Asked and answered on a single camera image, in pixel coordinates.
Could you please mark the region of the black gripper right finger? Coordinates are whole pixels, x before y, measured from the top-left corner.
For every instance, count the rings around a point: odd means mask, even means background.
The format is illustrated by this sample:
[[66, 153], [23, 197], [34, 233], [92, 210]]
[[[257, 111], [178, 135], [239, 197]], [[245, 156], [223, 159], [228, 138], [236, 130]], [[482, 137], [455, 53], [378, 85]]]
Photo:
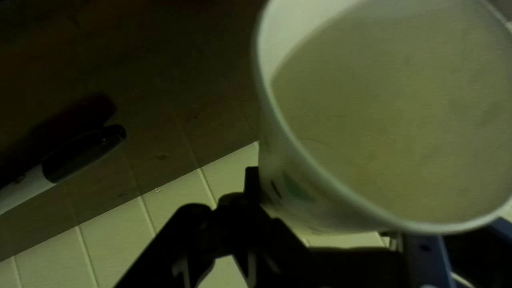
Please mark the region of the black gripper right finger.
[[396, 241], [404, 263], [405, 288], [458, 288], [442, 237], [399, 233]]

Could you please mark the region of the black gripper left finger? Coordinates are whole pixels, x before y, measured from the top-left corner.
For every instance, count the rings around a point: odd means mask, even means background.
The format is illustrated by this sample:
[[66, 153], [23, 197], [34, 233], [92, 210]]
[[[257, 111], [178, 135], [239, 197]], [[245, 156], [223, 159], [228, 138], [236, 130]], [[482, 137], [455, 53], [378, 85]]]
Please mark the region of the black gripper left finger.
[[217, 209], [183, 205], [116, 288], [199, 288], [226, 257], [247, 288], [321, 288], [313, 253], [261, 201], [260, 170], [249, 167], [244, 191], [223, 196]]

